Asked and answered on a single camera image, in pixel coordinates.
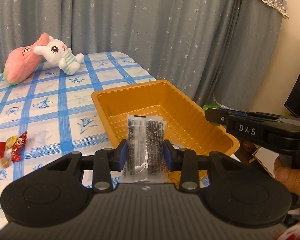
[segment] orange basket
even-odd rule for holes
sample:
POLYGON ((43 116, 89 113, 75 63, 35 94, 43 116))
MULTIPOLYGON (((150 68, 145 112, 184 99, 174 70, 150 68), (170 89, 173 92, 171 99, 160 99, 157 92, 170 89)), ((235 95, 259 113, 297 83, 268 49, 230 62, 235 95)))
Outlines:
MULTIPOLYGON (((165 139, 182 144, 199 155, 219 151, 228 156, 239 148, 239 141, 221 126, 212 126, 204 111, 166 80, 96 91, 91 94, 108 137, 116 148, 127 138, 127 115, 159 115, 167 122, 165 139)), ((199 171, 202 179, 206 171, 199 171)), ((180 172, 169 172, 178 187, 180 172)))

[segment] tray rim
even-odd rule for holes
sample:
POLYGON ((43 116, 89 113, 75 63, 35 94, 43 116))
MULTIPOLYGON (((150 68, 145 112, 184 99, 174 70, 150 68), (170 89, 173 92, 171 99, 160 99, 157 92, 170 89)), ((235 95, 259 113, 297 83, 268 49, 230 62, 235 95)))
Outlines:
MULTIPOLYGON (((106 130, 106 133, 109 137, 109 140, 112 144, 112 146, 114 148, 116 148, 119 145, 119 140, 117 139, 117 137, 115 136, 115 133, 109 123, 109 121, 103 122, 103 120, 108 120, 105 112, 103 111, 103 108, 99 102, 99 100, 97 99, 99 95, 104 94, 104 93, 109 93, 109 92, 114 92, 114 91, 119 91, 119 90, 123 90, 126 88, 130 88, 130 87, 136 87, 136 86, 146 86, 149 84, 160 84, 160 83, 164 83, 166 85, 168 85, 170 88, 172 88, 173 90, 175 90, 177 93, 179 93, 180 95, 182 95, 183 97, 185 97, 191 105, 193 105, 194 107, 196 107, 199 111, 201 111, 204 114, 204 110, 198 106, 194 101, 192 101, 186 94, 184 94, 182 91, 180 91, 179 89, 177 89, 173 84, 171 84, 169 81, 167 80, 156 80, 156 81, 150 81, 150 82, 144 82, 144 83, 136 83, 136 84, 132 84, 132 85, 127 85, 127 86, 122 86, 122 87, 116 87, 116 88, 109 88, 109 89, 105 89, 105 90, 99 90, 99 91, 94 91, 91 94, 91 98, 93 101, 93 104, 95 106, 95 108, 98 111, 98 114, 100 116, 101 122, 106 130)), ((220 129, 223 133, 225 133, 229 139, 233 142, 233 145, 231 146, 230 149, 228 149, 224 154, 225 155, 232 155, 234 154, 240 147, 240 143, 238 141, 238 139, 236 139, 233 135, 229 134, 226 132, 226 129, 224 127, 222 127, 221 125, 216 127, 217 129, 220 129)))

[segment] human hand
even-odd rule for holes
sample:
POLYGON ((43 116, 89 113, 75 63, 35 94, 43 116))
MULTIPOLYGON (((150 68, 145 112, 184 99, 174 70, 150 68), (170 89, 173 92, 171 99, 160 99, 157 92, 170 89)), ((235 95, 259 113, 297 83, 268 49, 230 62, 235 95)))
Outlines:
POLYGON ((274 162, 275 179, 284 184, 292 193, 300 196, 300 170, 282 167, 279 157, 274 162))

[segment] table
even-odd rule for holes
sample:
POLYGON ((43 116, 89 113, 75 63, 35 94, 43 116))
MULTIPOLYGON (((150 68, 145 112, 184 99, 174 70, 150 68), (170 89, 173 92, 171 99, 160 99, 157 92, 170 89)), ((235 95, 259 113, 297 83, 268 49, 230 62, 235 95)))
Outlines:
MULTIPOLYGON (((41 63, 21 84, 9 86, 0 74, 0 141, 28 131, 22 161, 0 166, 0 195, 12 181, 57 158, 80 151, 91 155, 111 147, 91 93, 155 80, 146 70, 121 52, 95 53, 73 76, 57 66, 41 63)), ((10 158, 10 150, 5 155, 10 158)), ((114 187, 120 172, 112 172, 114 187)), ((83 185, 91 186, 92 171, 85 171, 83 185)), ((0 208, 0 228, 7 223, 0 208)))

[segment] pink plush toy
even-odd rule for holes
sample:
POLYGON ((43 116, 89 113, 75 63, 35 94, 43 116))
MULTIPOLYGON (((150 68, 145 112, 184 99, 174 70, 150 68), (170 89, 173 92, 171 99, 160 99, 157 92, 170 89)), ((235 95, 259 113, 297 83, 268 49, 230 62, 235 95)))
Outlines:
POLYGON ((43 33, 33 45, 12 51, 4 66, 4 79, 10 85, 16 85, 30 76, 43 60, 43 56, 34 54, 33 48, 39 45, 46 46, 48 43, 49 34, 43 33))

